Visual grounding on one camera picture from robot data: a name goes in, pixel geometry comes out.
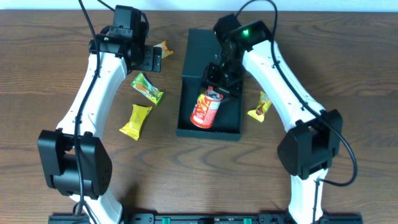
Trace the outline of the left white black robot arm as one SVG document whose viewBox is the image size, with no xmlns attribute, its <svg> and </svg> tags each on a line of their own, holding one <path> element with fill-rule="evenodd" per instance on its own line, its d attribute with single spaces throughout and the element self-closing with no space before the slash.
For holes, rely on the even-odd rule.
<svg viewBox="0 0 398 224">
<path fill-rule="evenodd" d="M 41 131 L 37 147 L 46 184 L 75 201 L 72 214 L 49 223 L 121 223 L 123 206 L 109 184 L 113 171 L 103 146 L 106 120 L 116 92 L 134 70 L 160 71 L 161 49 L 146 45 L 149 26 L 115 23 L 90 42 L 88 68 L 65 117 Z"/>
</svg>

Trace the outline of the red Pringles can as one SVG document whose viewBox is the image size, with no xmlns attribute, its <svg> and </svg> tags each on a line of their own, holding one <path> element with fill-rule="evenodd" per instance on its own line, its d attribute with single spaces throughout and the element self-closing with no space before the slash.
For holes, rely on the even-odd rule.
<svg viewBox="0 0 398 224">
<path fill-rule="evenodd" d="M 206 91 L 199 95 L 190 121 L 199 128 L 211 128 L 223 98 L 222 94 L 217 93 L 212 86 L 209 86 Z"/>
</svg>

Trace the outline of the yellow brown chocolate snack packet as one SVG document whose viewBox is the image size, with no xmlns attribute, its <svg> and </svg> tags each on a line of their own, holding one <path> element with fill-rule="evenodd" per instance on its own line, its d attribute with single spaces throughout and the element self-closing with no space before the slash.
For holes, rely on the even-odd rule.
<svg viewBox="0 0 398 224">
<path fill-rule="evenodd" d="M 249 110 L 247 114 L 262 123 L 271 105 L 272 102 L 270 98 L 264 91 L 262 91 L 257 107 L 253 110 Z"/>
</svg>

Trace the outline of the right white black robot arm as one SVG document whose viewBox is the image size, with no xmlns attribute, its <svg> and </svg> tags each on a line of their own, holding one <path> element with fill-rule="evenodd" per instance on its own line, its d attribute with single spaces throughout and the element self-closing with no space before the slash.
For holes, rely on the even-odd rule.
<svg viewBox="0 0 398 224">
<path fill-rule="evenodd" d="M 206 67 L 202 84 L 224 97 L 239 99 L 244 73 L 257 80 L 286 132 L 277 153 L 291 178 L 289 214 L 296 223 L 315 223 L 323 216 L 319 179 L 326 176 L 340 144 L 324 122 L 340 132 L 341 115 L 337 110 L 326 111 L 308 94 L 262 21 L 243 26 L 229 14 L 218 19 L 213 32 L 221 46 L 219 62 Z"/>
</svg>

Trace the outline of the orange cracker snack packet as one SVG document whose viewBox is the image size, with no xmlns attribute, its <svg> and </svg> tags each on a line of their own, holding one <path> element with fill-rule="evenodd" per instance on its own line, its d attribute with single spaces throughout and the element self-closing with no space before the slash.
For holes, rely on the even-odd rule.
<svg viewBox="0 0 398 224">
<path fill-rule="evenodd" d="M 169 46 L 168 46 L 166 40 L 161 42 L 161 43 L 159 43 L 159 44 L 157 44 L 157 45 L 155 45 L 155 47 L 160 47 L 162 49 L 162 58 L 166 58 L 169 55 L 173 54 L 173 50 L 169 49 Z"/>
</svg>

